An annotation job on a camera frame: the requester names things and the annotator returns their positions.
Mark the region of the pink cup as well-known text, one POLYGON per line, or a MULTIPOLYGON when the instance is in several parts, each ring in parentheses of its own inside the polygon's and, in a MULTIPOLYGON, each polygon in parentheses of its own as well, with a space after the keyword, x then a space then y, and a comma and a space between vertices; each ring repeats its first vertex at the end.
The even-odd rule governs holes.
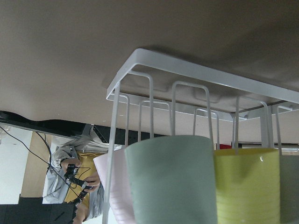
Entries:
POLYGON ((136 223, 124 149, 114 151, 110 187, 110 207, 117 223, 136 223))

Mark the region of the grey cup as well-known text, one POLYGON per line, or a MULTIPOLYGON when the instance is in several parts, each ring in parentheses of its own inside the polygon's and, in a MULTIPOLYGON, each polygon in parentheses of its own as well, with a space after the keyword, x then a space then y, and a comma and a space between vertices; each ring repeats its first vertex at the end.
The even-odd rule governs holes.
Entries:
POLYGON ((299 155, 280 151, 280 223, 299 222, 299 155))

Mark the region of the yellow cup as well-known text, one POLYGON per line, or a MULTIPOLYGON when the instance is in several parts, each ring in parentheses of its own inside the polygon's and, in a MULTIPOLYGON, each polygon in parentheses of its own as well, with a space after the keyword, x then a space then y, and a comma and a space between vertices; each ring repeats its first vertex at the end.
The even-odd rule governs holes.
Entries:
POLYGON ((220 224, 280 222, 279 151, 223 149, 214 153, 220 224))

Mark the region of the seated person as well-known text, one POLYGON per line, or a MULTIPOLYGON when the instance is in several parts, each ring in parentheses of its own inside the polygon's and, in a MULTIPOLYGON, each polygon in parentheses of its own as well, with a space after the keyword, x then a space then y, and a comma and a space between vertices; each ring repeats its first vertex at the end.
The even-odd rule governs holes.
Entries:
POLYGON ((74 203, 74 224, 81 224, 102 214, 104 189, 94 158, 108 151, 108 144, 91 138, 54 137, 56 145, 47 172, 45 200, 49 203, 74 203))

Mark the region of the green cup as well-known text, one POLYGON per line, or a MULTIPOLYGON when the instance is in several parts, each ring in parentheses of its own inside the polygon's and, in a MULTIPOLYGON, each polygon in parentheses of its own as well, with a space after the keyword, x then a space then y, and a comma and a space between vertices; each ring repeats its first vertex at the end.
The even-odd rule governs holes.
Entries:
POLYGON ((143 140, 125 150, 139 224, 217 223, 213 144, 194 135, 143 140))

